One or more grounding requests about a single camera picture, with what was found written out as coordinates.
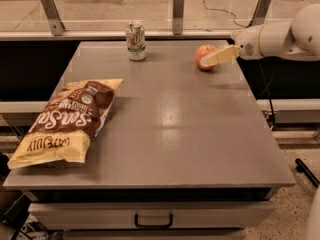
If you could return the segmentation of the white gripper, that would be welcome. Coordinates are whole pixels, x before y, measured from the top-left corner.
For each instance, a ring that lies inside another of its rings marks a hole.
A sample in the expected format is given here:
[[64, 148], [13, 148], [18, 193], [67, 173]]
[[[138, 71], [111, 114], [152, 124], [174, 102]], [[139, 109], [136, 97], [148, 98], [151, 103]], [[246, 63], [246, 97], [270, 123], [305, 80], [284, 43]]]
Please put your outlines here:
[[261, 59], [259, 38], [262, 29], [262, 25], [255, 25], [233, 31], [231, 38], [236, 46], [227, 45], [210, 51], [200, 59], [199, 64], [202, 67], [210, 68], [218, 64], [233, 62], [239, 55], [244, 60]]

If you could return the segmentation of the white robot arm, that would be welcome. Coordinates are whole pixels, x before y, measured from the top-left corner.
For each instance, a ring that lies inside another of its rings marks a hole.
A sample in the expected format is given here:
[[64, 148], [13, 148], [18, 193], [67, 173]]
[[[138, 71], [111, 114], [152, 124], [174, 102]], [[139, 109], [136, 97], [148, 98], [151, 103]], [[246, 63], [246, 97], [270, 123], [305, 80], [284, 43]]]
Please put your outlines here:
[[244, 60], [279, 57], [291, 61], [320, 60], [320, 4], [301, 9], [293, 20], [260, 24], [233, 31], [233, 45], [208, 51], [199, 59], [200, 68]]

